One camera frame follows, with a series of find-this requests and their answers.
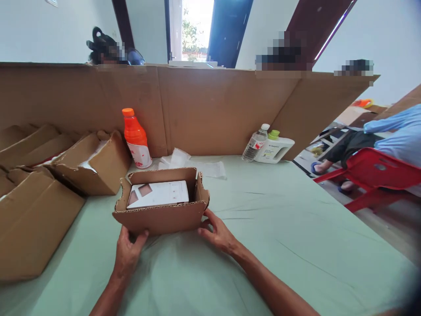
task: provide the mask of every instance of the tree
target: tree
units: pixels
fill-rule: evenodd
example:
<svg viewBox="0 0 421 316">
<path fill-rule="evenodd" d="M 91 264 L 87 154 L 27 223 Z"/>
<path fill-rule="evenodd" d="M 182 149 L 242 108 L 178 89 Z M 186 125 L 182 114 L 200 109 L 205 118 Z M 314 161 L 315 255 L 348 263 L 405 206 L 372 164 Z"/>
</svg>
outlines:
<svg viewBox="0 0 421 316">
<path fill-rule="evenodd" d="M 189 61 L 197 61 L 197 58 L 193 54 L 199 52 L 197 46 L 197 27 L 188 21 L 189 10 L 184 8 L 183 12 L 183 36 L 182 36 L 182 50 L 189 56 Z"/>
</svg>

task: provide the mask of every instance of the orange bottle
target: orange bottle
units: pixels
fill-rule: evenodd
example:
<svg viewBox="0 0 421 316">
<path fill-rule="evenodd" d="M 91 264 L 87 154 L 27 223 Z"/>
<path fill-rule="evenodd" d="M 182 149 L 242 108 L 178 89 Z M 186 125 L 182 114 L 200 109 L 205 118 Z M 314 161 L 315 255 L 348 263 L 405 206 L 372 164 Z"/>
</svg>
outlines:
<svg viewBox="0 0 421 316">
<path fill-rule="evenodd" d="M 132 108 L 122 110 L 124 115 L 124 137 L 132 153 L 136 167 L 139 169 L 148 168 L 152 164 L 145 130 L 140 126 L 135 112 Z"/>
</svg>

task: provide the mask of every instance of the white product box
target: white product box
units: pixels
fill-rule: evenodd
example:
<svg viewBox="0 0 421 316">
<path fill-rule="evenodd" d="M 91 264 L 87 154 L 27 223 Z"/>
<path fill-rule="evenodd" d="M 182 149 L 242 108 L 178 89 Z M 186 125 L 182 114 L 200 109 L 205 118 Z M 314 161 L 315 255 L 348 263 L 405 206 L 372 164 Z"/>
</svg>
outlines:
<svg viewBox="0 0 421 316">
<path fill-rule="evenodd" d="M 183 181 L 171 181 L 132 186 L 127 209 L 188 203 L 187 184 Z"/>
</svg>

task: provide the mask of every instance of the black pants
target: black pants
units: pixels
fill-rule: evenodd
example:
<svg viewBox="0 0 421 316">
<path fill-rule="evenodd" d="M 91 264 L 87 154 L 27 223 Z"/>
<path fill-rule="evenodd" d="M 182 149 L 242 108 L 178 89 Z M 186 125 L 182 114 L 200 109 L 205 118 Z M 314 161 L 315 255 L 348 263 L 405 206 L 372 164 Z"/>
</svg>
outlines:
<svg viewBox="0 0 421 316">
<path fill-rule="evenodd" d="M 338 144 L 336 144 L 325 156 L 330 162 L 341 161 L 342 168 L 346 169 L 346 161 L 356 151 L 362 148 L 374 147 L 374 143 L 382 139 L 374 134 L 364 134 L 363 131 L 351 130 Z"/>
</svg>

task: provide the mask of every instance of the white plastic container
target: white plastic container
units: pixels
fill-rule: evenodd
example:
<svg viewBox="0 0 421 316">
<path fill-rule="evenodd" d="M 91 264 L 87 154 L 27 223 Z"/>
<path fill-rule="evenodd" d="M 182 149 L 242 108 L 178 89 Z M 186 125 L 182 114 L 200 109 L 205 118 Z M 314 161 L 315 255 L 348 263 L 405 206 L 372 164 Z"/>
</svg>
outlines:
<svg viewBox="0 0 421 316">
<path fill-rule="evenodd" d="M 264 163 L 278 163 L 294 144 L 295 141 L 292 139 L 279 137 L 279 131 L 274 129 L 269 133 L 268 139 L 254 160 Z"/>
</svg>

